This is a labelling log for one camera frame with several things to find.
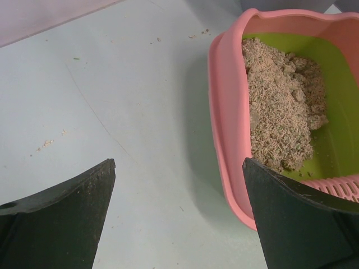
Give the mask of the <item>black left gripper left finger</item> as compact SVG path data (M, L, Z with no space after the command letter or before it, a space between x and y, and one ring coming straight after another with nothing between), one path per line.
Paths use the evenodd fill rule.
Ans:
M1 268L92 268L116 179L114 159L1 205Z

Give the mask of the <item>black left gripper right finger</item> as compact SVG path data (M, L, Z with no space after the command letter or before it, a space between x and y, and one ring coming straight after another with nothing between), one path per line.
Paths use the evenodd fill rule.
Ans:
M358 268L358 204L245 158L243 174L268 268Z

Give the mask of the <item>pink and green litter box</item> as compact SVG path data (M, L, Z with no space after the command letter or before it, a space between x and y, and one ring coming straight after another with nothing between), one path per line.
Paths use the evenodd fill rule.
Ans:
M358 201L358 14L308 10L246 10L212 42L208 54L209 107L226 200L249 228L256 227L242 171L251 155L248 86L241 41L259 37L321 65L329 124L314 133L315 156L290 178Z

